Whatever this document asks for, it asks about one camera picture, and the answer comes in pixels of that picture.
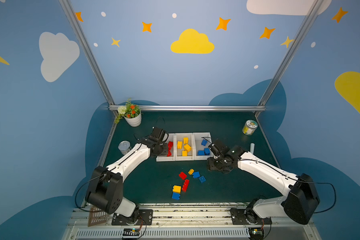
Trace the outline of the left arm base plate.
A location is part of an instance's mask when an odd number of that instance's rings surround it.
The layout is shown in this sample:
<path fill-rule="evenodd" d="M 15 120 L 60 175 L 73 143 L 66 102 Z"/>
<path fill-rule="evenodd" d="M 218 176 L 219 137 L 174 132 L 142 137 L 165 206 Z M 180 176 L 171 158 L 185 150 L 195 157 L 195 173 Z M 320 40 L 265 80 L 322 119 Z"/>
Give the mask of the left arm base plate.
<path fill-rule="evenodd" d="M 130 217 L 123 216 L 121 214 L 114 214 L 112 219 L 112 226 L 137 226 L 147 225 L 150 226 L 153 220 L 153 210 L 139 209 L 134 211 Z"/>

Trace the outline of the clear labelled plastic jar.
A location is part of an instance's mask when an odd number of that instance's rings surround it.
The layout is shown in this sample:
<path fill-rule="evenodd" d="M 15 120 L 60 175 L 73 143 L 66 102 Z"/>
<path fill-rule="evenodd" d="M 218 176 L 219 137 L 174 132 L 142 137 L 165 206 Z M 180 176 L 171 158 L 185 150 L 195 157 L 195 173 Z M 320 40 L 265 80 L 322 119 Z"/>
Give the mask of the clear labelled plastic jar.
<path fill-rule="evenodd" d="M 259 125 L 256 121 L 247 120 L 242 129 L 242 132 L 247 136 L 251 136 L 255 132 L 255 130 L 258 128 L 258 126 Z"/>

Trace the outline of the white left bin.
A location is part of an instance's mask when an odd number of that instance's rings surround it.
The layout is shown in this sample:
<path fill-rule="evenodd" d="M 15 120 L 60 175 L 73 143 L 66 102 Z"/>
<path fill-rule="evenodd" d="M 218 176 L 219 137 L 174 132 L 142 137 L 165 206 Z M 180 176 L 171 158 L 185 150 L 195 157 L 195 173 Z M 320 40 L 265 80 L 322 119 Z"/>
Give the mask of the white left bin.
<path fill-rule="evenodd" d="M 164 147 L 164 150 L 161 154 L 159 154 L 156 158 L 156 161 L 157 162 L 174 162 L 176 159 L 175 159 L 175 156 L 174 156 L 174 147 L 169 150 L 168 149 L 168 142 L 171 141 L 174 143 L 174 136 L 175 134 L 169 134 L 168 137 L 165 137 L 165 143 L 163 145 Z M 172 156 L 171 157 L 168 157 L 167 154 L 168 154 L 168 151 L 170 151 L 172 153 Z"/>

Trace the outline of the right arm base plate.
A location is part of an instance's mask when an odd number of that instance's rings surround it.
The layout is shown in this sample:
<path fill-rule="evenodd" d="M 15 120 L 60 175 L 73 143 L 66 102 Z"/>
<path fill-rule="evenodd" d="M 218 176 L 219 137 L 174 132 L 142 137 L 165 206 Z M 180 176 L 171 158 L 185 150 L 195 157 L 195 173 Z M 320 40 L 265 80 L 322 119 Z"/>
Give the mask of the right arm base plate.
<path fill-rule="evenodd" d="M 230 209 L 231 220 L 233 225 L 271 225 L 272 219 L 262 219 L 251 209 Z"/>

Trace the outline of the blue brick bottom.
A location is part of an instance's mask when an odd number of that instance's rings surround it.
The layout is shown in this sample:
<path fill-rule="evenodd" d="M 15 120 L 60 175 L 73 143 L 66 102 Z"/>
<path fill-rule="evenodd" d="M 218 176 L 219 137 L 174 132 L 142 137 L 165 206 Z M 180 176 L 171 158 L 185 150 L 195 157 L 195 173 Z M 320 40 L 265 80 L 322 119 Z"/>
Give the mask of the blue brick bottom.
<path fill-rule="evenodd" d="M 179 200 L 180 196 L 181 196 L 181 194 L 179 194 L 179 193 L 175 193 L 175 192 L 172 193 L 172 199 L 174 199 L 174 200 Z"/>

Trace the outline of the potted flower plant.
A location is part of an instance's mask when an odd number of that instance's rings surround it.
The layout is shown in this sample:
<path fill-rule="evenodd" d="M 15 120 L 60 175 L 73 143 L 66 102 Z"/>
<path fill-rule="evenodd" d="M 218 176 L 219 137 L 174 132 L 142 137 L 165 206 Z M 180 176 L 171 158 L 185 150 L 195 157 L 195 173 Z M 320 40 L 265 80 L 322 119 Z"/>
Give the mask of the potted flower plant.
<path fill-rule="evenodd" d="M 128 99 L 125 105 L 118 107 L 114 123 L 118 124 L 121 119 L 125 119 L 131 127 L 138 127 L 142 122 L 140 107 Z"/>

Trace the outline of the silver tin can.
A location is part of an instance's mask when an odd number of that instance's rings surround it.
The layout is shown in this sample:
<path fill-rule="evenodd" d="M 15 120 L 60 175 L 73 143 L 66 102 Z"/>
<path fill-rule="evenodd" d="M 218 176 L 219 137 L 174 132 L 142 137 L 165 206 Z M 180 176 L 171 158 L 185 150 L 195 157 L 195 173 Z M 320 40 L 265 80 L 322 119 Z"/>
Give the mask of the silver tin can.
<path fill-rule="evenodd" d="M 129 141 L 122 141 L 119 143 L 118 149 L 123 155 L 126 155 L 131 151 L 131 144 Z"/>

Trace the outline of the red long brick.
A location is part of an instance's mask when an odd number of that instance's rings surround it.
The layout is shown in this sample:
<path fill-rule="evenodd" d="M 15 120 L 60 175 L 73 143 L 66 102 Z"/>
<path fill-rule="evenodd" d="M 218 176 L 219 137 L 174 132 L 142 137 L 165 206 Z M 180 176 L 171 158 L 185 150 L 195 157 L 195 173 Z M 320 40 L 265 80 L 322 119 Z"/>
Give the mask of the red long brick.
<path fill-rule="evenodd" d="M 173 148 L 174 143 L 169 141 L 168 142 L 168 149 L 171 150 Z"/>
<path fill-rule="evenodd" d="M 184 180 L 184 183 L 183 183 L 183 186 L 182 186 L 182 191 L 183 191 L 183 192 L 186 192 L 186 191 L 187 191 L 188 186 L 189 186 L 189 183 L 190 183 L 190 180 L 189 180 L 189 179 L 185 179 L 185 180 Z"/>

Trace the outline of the brown slotted scoop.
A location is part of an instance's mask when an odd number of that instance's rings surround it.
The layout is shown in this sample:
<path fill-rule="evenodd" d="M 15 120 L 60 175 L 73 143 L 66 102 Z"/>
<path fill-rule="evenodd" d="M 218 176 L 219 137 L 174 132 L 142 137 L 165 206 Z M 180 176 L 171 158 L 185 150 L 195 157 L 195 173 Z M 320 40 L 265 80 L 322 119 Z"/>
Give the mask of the brown slotted scoop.
<path fill-rule="evenodd" d="M 100 210 L 99 208 L 92 206 L 88 217 L 88 227 L 93 227 L 101 224 L 105 224 L 108 220 L 109 214 Z"/>

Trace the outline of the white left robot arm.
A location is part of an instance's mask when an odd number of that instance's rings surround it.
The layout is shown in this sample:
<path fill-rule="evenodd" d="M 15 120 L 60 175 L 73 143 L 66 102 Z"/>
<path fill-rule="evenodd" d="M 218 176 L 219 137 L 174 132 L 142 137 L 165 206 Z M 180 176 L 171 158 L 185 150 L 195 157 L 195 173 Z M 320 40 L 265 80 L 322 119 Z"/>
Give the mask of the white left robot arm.
<path fill-rule="evenodd" d="M 165 130 L 153 127 L 152 133 L 138 139 L 122 158 L 107 167 L 96 167 L 89 181 L 85 201 L 107 214 L 135 216 L 138 207 L 123 196 L 124 181 L 143 161 L 150 156 L 160 155 L 168 138 L 169 134 Z"/>

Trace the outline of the red brick centre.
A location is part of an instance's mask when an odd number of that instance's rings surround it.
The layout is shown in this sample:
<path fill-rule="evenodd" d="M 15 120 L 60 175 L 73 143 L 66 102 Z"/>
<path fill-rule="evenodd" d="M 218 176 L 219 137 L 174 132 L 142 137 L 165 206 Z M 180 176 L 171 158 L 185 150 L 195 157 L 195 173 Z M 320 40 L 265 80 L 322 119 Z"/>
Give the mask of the red brick centre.
<path fill-rule="evenodd" d="M 185 180 L 185 179 L 187 178 L 187 175 L 186 175 L 184 172 L 180 172 L 179 177 L 180 177 L 182 180 Z"/>

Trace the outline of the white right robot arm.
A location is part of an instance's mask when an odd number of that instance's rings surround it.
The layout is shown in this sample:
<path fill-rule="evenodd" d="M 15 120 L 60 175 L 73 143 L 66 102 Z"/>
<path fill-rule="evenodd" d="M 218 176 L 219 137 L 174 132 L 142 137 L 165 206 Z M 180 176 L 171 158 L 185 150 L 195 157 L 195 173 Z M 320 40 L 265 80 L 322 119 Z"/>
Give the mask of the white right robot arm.
<path fill-rule="evenodd" d="M 256 225 L 261 220 L 272 217 L 289 217 L 301 225 L 309 223 L 320 203 L 315 183 L 310 176 L 286 172 L 239 146 L 229 148 L 220 140 L 215 140 L 208 148 L 213 154 L 207 159 L 208 170 L 227 173 L 237 167 L 281 193 L 277 198 L 252 200 L 244 210 L 248 224 Z"/>

